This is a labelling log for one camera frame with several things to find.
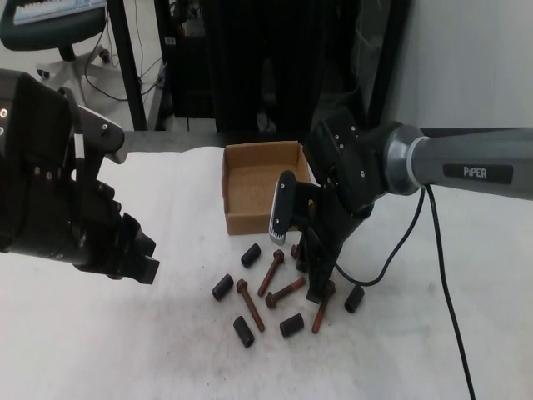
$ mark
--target metal screw head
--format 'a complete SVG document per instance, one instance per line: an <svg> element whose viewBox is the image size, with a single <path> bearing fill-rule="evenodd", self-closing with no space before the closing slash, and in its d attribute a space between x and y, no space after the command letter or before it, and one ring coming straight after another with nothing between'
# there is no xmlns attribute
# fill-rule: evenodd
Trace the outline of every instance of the metal screw head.
<svg viewBox="0 0 533 400"><path fill-rule="evenodd" d="M285 253L280 250L279 248L274 252L274 258L276 260L279 260L280 263L283 263L285 261Z"/></svg>
<svg viewBox="0 0 533 400"><path fill-rule="evenodd" d="M300 246L299 245L296 245L296 244L292 245L292 247L291 247L291 256L295 260L298 258L298 256L300 256Z"/></svg>
<svg viewBox="0 0 533 400"><path fill-rule="evenodd" d="M266 306L269 308L276 308L276 302L274 301L274 295L269 292L265 297Z"/></svg>
<svg viewBox="0 0 533 400"><path fill-rule="evenodd" d="M333 281L327 281L326 296L327 297L333 296L335 294L335 291L336 291L335 283Z"/></svg>
<svg viewBox="0 0 533 400"><path fill-rule="evenodd" d="M242 293L248 287L248 282L244 279L239 279L235 287L237 288L237 293Z"/></svg>

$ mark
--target office chair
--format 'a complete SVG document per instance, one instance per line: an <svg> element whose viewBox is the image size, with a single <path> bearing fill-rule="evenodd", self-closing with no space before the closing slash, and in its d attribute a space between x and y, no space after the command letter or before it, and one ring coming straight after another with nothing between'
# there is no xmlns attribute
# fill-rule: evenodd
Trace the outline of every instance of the office chair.
<svg viewBox="0 0 533 400"><path fill-rule="evenodd" d="M120 78L120 72L92 65L100 57L109 63L109 52L100 45L94 52L76 56L72 45L100 34L106 27L106 10L98 8L65 17L57 17L25 25L14 25L13 16L17 5L28 3L21 0L7 0L2 20L0 20L0 40L3 45L15 52L33 52L59 49L63 61L50 64L37 64L37 73L51 88L58 89L66 82L72 84L74 96L79 104L86 106L82 90L82 76L86 72L92 77L106 73L110 78Z"/></svg>

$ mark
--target chair base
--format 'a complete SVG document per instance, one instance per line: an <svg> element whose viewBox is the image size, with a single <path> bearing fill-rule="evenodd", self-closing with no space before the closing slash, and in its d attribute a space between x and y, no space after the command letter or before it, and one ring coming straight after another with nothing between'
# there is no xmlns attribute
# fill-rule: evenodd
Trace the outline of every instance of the chair base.
<svg viewBox="0 0 533 400"><path fill-rule="evenodd" d="M66 83L71 83L71 89L78 104L86 107L87 102L82 89L82 76L87 74L93 78L121 79L119 71L93 65L92 62L100 57L105 63L109 63L109 54L106 53L102 45L99 45L93 52L88 52L76 57L73 61L59 61L49 64L37 64L37 73L43 78L46 85L54 90L58 90Z"/></svg>

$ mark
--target white wall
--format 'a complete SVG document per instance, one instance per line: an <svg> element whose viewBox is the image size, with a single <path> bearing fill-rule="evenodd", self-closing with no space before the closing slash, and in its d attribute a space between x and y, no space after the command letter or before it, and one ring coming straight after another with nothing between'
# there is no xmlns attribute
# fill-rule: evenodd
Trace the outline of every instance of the white wall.
<svg viewBox="0 0 533 400"><path fill-rule="evenodd" d="M533 126L533 2L413 0L387 116L423 128Z"/></svg>

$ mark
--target black tube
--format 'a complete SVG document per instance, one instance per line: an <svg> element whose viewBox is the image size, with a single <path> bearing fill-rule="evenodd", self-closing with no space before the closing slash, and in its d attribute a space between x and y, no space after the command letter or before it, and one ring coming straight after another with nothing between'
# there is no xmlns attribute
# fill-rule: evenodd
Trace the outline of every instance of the black tube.
<svg viewBox="0 0 533 400"><path fill-rule="evenodd" d="M230 276L229 273L226 274L225 277L221 279L219 283L211 290L211 293L213 293L213 297L215 300L220 302L224 296L227 295L227 293L230 291L230 289L233 286L233 278Z"/></svg>
<svg viewBox="0 0 533 400"><path fill-rule="evenodd" d="M237 319L233 322L233 327L235 328L237 335L239 335L244 347L249 348L253 344L255 338L242 315L237 317Z"/></svg>
<svg viewBox="0 0 533 400"><path fill-rule="evenodd" d="M281 335L288 338L303 329L303 317L300 313L280 323Z"/></svg>
<svg viewBox="0 0 533 400"><path fill-rule="evenodd" d="M252 246L241 257L241 263L244 268L249 268L261 256L261 248L257 243Z"/></svg>
<svg viewBox="0 0 533 400"><path fill-rule="evenodd" d="M353 314L359 307L359 304L361 303L363 296L365 296L365 289L363 289L363 286L356 285L352 289L350 296L348 296L348 298L344 302L344 308L350 314Z"/></svg>

